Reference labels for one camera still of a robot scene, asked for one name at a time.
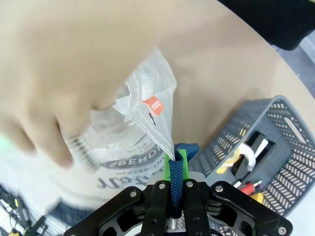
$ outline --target screw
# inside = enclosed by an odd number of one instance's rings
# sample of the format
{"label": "screw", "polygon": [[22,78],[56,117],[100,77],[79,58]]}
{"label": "screw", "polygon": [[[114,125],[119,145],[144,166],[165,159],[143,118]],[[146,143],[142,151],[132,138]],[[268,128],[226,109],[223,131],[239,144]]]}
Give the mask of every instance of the screw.
{"label": "screw", "polygon": [[165,184],[164,184],[164,183],[161,183],[158,187],[159,187],[160,189],[163,189],[163,188],[165,188]]}
{"label": "screw", "polygon": [[186,185],[187,185],[188,188],[191,188],[191,187],[193,186],[193,183],[192,183],[191,181],[188,181],[188,182],[186,183]]}
{"label": "screw", "polygon": [[132,198],[134,198],[135,196],[137,196],[137,192],[136,192],[136,191],[132,191],[132,192],[130,193],[130,196],[131,196]]}
{"label": "screw", "polygon": [[156,219],[151,220],[151,225],[155,225],[157,223]]}
{"label": "screw", "polygon": [[221,185],[218,185],[218,186],[216,187],[216,191],[217,191],[217,192],[222,192],[222,191],[223,191],[223,187],[222,187]]}
{"label": "screw", "polygon": [[286,233],[286,227],[284,227],[284,226],[279,227],[279,228],[278,228],[278,233],[279,233],[280,235],[285,235],[285,233]]}

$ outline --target orange label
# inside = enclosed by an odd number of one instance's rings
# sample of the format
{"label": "orange label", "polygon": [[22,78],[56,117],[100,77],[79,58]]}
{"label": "orange label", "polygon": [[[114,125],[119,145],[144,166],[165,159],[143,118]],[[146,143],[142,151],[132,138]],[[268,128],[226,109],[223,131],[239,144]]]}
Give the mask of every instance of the orange label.
{"label": "orange label", "polygon": [[161,114],[161,112],[164,110],[164,106],[161,103],[161,101],[157,97],[154,97],[154,96],[143,101],[142,103],[147,105],[151,114],[155,117],[158,117]]}

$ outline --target black chair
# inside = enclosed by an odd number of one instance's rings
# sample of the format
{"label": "black chair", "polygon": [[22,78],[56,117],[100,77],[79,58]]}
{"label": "black chair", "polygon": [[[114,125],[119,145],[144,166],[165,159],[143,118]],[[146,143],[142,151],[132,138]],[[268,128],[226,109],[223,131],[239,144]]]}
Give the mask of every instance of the black chair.
{"label": "black chair", "polygon": [[315,3],[310,0],[219,0],[267,42],[295,49],[315,29]]}

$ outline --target basket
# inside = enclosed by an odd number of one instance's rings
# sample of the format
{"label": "basket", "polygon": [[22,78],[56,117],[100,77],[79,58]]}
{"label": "basket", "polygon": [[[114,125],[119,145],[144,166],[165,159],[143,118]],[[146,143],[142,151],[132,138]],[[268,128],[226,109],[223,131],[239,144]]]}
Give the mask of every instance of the basket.
{"label": "basket", "polygon": [[[216,170],[250,135],[259,131],[276,144],[269,161],[259,163],[246,181],[263,180],[263,204],[286,216],[305,197],[315,178],[315,141],[299,114],[283,96],[245,102],[206,148],[189,162],[189,170],[205,175],[208,185],[234,183],[231,172]],[[222,235],[236,235],[211,222]]]}

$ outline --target blue braided rope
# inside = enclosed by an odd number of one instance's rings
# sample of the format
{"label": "blue braided rope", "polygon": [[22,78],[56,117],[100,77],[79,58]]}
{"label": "blue braided rope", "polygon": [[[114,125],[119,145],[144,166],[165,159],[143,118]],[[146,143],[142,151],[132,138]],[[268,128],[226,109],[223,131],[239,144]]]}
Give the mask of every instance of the blue braided rope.
{"label": "blue braided rope", "polygon": [[184,161],[179,152],[175,151],[175,161],[169,160],[171,174],[171,200],[172,217],[178,219],[182,216],[181,199],[184,182]]}

